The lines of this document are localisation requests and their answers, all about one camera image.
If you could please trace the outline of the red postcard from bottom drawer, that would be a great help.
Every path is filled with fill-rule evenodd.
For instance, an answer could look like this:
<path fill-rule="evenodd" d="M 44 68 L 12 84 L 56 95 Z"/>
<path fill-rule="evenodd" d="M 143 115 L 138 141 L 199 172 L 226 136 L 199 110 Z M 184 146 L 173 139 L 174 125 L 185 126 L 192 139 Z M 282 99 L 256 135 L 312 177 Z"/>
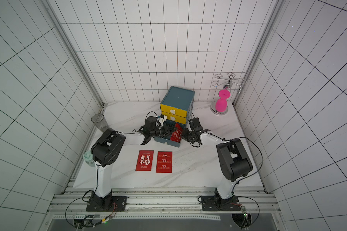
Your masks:
<path fill-rule="evenodd" d="M 182 126 L 179 123 L 176 123 L 175 127 L 177 127 L 177 131 L 175 131 L 173 134 L 176 135 L 176 140 L 171 140 L 171 141 L 180 143 L 182 140 L 182 135 L 183 135 L 184 129 L 182 128 Z"/>

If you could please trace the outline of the teal drawer cabinet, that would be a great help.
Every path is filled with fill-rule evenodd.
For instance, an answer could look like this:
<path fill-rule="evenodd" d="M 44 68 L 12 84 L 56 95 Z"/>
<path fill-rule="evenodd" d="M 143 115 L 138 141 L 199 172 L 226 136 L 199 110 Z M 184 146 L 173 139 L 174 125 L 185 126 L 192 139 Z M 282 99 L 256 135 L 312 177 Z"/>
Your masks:
<path fill-rule="evenodd" d="M 173 106 L 175 108 L 187 110 L 187 123 L 190 118 L 195 91 L 171 86 L 160 104 Z"/>

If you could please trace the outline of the teal bottom drawer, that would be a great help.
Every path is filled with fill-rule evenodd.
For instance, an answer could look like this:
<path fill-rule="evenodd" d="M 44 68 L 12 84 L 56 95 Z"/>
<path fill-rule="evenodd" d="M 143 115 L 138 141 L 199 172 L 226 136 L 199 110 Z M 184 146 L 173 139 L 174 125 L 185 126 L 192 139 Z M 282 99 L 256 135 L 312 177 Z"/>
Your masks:
<path fill-rule="evenodd" d="M 175 122 L 168 120 L 168 121 L 165 121 L 163 125 L 169 125 L 169 126 L 175 127 L 175 124 L 176 124 Z M 170 146 L 173 146 L 173 147 L 180 147 L 180 143 L 181 142 L 180 143 L 174 142 L 174 141 L 166 139 L 165 137 L 164 138 L 159 138 L 159 137 L 154 137 L 153 136 L 153 138 L 154 138 L 154 140 L 156 142 L 160 142 L 160 143 L 163 143 L 163 144 L 166 144 L 166 145 L 170 145 Z"/>

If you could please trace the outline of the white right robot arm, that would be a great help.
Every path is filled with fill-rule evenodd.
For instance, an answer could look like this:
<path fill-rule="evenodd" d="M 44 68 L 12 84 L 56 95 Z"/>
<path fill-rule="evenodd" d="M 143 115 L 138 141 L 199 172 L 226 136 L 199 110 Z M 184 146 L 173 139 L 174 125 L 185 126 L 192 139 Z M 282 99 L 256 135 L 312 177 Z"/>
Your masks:
<path fill-rule="evenodd" d="M 242 206 L 234 189 L 238 180 L 243 180 L 253 170 L 252 162 L 242 141 L 238 138 L 227 140 L 204 129 L 199 118 L 189 120 L 190 128 L 186 128 L 182 138 L 190 144 L 198 143 L 198 147 L 209 147 L 216 151 L 223 178 L 215 189 L 214 195 L 200 196 L 203 211 L 241 211 Z"/>

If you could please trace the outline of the red postcard with white characters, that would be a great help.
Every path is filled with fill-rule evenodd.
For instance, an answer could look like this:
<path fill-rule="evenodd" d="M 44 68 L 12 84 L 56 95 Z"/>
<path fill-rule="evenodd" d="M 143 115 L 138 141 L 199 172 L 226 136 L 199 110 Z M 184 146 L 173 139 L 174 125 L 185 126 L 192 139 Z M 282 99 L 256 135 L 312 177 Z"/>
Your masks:
<path fill-rule="evenodd" d="M 137 158 L 136 171 L 151 171 L 153 150 L 140 150 Z"/>

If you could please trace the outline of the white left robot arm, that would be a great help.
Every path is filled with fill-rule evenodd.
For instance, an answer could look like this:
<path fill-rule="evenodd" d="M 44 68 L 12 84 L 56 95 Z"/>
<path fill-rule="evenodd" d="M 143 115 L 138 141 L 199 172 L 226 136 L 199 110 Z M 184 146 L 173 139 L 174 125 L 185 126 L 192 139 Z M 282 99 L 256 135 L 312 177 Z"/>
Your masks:
<path fill-rule="evenodd" d="M 179 131 L 179 126 L 166 123 L 165 119 L 159 116 L 146 117 L 144 125 L 133 132 L 106 129 L 91 148 L 96 171 L 96 185 L 91 191 L 86 211 L 125 211 L 127 197 L 114 196 L 111 185 L 112 167 L 122 148 L 128 145 L 145 145 L 152 138 L 168 138 L 176 131 Z"/>

